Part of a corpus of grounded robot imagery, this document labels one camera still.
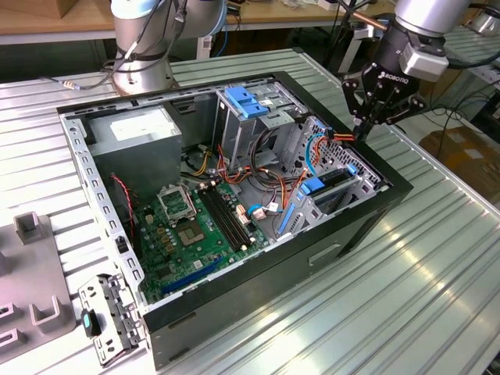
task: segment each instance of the wooden table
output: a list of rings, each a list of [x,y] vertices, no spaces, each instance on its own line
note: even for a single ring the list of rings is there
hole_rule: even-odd
[[[384,0],[371,5],[368,15],[392,12]],[[330,26],[335,11],[317,5],[291,9],[280,0],[271,3],[246,2],[241,5],[241,30]],[[237,20],[227,17],[227,29],[235,30]],[[0,45],[81,41],[114,38],[113,15],[107,0],[80,0],[62,19],[54,20],[27,13],[0,9]]]

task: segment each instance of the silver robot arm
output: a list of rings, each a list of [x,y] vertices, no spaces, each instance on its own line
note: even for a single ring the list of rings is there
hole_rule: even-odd
[[[217,33],[227,8],[224,0],[112,0],[111,10],[118,47],[113,82],[120,94],[133,95],[171,88],[173,43]]]

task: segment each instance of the metal bracket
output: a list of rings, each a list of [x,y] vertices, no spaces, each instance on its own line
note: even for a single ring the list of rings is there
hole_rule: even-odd
[[[123,275],[98,275],[80,289],[82,306],[97,317],[101,333],[93,338],[99,363],[107,367],[145,338],[136,304]]]

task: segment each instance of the red cable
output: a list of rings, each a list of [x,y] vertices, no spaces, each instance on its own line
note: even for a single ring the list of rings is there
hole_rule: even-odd
[[[125,196],[127,197],[128,213],[129,213],[129,217],[130,217],[130,228],[131,228],[130,235],[131,235],[131,239],[134,240],[134,211],[132,210],[132,201],[130,200],[130,196],[128,194],[128,189],[125,186],[125,184],[123,183],[123,181],[120,178],[118,178],[117,176],[111,175],[111,178],[114,179],[114,181],[116,181],[118,184],[120,184],[120,186],[123,189],[123,192],[125,193]]]

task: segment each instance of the metal table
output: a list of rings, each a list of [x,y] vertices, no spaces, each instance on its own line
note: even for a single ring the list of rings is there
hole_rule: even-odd
[[[341,120],[339,83],[292,50],[173,65],[181,84],[286,70]],[[75,77],[90,84],[100,74]],[[116,93],[33,80],[0,85],[0,224],[51,217],[80,315],[77,288],[112,272],[54,107]],[[481,373],[500,350],[500,214],[397,130],[368,143],[414,190],[353,253],[193,348],[169,373]],[[0,373],[100,373],[81,324],[0,366]],[[153,373],[145,350],[106,373]]]
[[[467,27],[460,26],[446,35],[445,47],[448,53],[457,59],[479,61],[494,55],[500,49],[500,36],[483,37]],[[500,88],[500,70],[495,64],[468,70],[488,84],[498,81],[495,87]]]

